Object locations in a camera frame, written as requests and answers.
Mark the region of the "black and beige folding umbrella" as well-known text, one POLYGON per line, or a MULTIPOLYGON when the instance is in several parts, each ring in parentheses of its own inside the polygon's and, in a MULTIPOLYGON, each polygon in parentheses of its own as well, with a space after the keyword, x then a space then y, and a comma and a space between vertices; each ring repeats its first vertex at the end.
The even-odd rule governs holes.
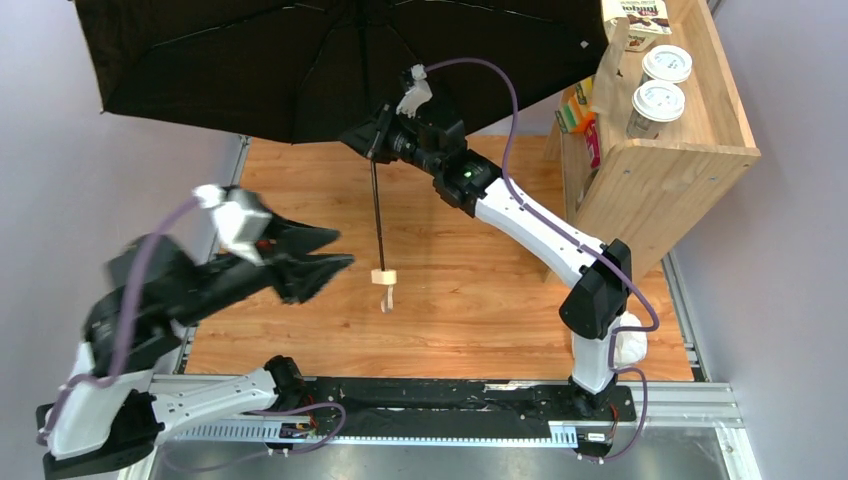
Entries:
POLYGON ((596 1, 78 1, 108 113, 363 158, 423 64, 469 133, 592 73, 596 1))

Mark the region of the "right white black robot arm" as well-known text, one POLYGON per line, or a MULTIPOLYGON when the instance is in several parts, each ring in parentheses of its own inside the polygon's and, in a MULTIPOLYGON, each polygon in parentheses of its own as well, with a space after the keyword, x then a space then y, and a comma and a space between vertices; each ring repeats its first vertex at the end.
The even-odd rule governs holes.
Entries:
POLYGON ((372 127, 365 158, 425 172, 446 204, 509 236, 566 284, 558 315, 572 335, 572 403, 583 414, 607 406, 620 370, 614 348, 633 291, 629 247, 620 240, 605 244, 533 200, 505 164, 469 147, 463 122, 447 107, 409 113, 384 103, 372 127))

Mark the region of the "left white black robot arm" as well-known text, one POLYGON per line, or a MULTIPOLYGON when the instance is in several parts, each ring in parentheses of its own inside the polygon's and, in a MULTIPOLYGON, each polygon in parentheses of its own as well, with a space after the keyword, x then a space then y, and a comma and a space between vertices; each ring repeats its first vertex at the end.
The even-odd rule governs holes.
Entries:
POLYGON ((46 478, 121 470, 179 433, 232 415, 293 415, 300 434, 313 426, 317 404, 289 357, 214 385, 150 391, 156 364, 181 344, 177 326, 195 326, 265 289, 286 304, 305 303, 354 260, 325 252, 337 230, 267 211, 249 240, 257 262, 226 251, 198 264, 169 236, 192 209, 183 204, 109 262, 113 289, 92 306, 56 400, 36 411, 46 478))

